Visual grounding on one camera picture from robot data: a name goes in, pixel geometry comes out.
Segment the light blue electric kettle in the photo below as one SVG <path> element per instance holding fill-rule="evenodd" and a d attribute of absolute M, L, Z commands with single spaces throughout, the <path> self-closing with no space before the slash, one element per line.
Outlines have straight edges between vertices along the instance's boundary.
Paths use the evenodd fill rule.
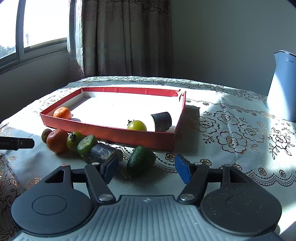
<path fill-rule="evenodd" d="M 274 53 L 275 70 L 267 96 L 267 107 L 280 118 L 295 122 L 295 54 Z"/>

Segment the small orange tangerine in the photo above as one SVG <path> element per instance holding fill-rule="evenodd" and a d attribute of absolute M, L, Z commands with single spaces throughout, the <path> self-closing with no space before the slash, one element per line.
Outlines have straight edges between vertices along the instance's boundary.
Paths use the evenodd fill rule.
<path fill-rule="evenodd" d="M 53 117 L 55 118 L 63 118 L 63 119 L 66 119 L 66 120 L 70 120 L 72 115 L 71 115 L 71 111 L 69 108 L 66 108 L 66 107 L 60 107 L 60 108 L 57 108 L 54 113 L 53 113 Z"/>

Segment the dark green avocado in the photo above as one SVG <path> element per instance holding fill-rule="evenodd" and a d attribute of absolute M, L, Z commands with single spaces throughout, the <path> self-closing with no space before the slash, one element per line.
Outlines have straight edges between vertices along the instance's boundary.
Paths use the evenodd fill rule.
<path fill-rule="evenodd" d="M 132 178 L 138 177 L 146 172 L 156 161 L 154 152 L 144 146 L 137 146 L 130 156 L 126 171 Z"/>

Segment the red shallow cardboard box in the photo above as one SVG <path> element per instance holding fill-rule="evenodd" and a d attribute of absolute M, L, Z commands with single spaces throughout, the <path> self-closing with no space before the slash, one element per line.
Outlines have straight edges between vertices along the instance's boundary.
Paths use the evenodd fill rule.
<path fill-rule="evenodd" d="M 68 132 L 95 135 L 100 140 L 128 146 L 146 146 L 172 151 L 180 118 L 185 109 L 186 92 L 175 89 L 124 86 L 81 87 L 44 109 L 44 125 Z M 71 119 L 53 117 L 60 107 L 69 108 Z M 172 125 L 156 132 L 152 114 L 168 112 Z M 128 130 L 130 121 L 142 121 L 147 131 Z"/>

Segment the white floral lace tablecloth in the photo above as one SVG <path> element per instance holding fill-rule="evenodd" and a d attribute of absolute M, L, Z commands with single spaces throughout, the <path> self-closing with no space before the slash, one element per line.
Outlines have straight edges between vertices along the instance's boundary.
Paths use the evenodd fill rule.
<path fill-rule="evenodd" d="M 40 98 L 1 123 L 1 135 L 33 138 L 31 150 L 1 151 L 1 240 L 12 240 L 18 229 L 11 216 L 17 196 L 36 185 L 63 163 L 82 168 L 74 153 L 56 155 L 42 142 L 45 126 L 40 112 L 87 86 L 177 89 L 186 92 L 186 108 L 173 151 L 157 152 L 154 166 L 141 178 L 121 174 L 110 183 L 114 195 L 178 194 L 184 183 L 174 160 L 177 154 L 211 168 L 230 164 L 272 193 L 282 205 L 279 221 L 284 240 L 295 240 L 295 123 L 281 119 L 251 91 L 213 84 L 147 77 L 88 77 Z"/>

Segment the large green tomato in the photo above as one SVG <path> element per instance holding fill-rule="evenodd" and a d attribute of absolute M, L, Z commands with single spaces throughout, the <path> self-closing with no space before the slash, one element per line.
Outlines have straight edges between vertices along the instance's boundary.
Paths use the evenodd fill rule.
<path fill-rule="evenodd" d="M 146 125 L 140 120 L 130 121 L 127 125 L 127 129 L 134 131 L 147 131 Z"/>

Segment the brown longan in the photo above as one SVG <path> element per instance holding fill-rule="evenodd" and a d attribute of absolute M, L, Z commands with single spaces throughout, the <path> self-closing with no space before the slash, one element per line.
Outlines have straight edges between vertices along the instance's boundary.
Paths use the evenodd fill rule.
<path fill-rule="evenodd" d="M 43 130 L 42 135 L 41 135 L 41 139 L 45 144 L 47 143 L 47 137 L 51 132 L 52 132 L 52 130 L 49 128 Z"/>

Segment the beige patterned curtain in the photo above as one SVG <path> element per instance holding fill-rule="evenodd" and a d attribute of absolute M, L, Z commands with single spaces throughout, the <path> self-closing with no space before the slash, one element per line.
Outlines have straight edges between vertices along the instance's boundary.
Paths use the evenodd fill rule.
<path fill-rule="evenodd" d="M 70 77 L 169 77 L 169 1 L 69 1 Z"/>

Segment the window with grey frame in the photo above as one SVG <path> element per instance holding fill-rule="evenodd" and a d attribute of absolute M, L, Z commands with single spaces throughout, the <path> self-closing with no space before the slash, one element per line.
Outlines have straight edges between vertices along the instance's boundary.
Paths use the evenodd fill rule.
<path fill-rule="evenodd" d="M 64 52 L 74 1 L 1 1 L 1 72 Z"/>

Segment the small green tomato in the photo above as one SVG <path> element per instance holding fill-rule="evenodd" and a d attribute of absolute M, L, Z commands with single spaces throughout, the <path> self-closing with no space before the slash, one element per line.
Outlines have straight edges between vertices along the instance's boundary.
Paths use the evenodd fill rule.
<path fill-rule="evenodd" d="M 77 146 L 79 142 L 84 139 L 84 135 L 81 132 L 71 132 L 69 133 L 67 137 L 67 147 L 69 150 L 76 152 L 77 151 Z"/>

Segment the cut green cucumber piece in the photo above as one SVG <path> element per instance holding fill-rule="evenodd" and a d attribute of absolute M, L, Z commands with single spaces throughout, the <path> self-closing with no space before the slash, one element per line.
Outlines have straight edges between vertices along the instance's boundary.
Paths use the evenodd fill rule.
<path fill-rule="evenodd" d="M 86 136 L 78 143 L 77 152 L 86 163 L 89 163 L 89 153 L 96 144 L 97 139 L 94 135 Z"/>

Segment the large orange tangerine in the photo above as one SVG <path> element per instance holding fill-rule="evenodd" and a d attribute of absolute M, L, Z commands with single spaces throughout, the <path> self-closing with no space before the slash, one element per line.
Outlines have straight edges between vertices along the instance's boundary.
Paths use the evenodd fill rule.
<path fill-rule="evenodd" d="M 62 129 L 56 129 L 49 133 L 47 137 L 47 147 L 55 153 L 66 151 L 68 133 Z"/>

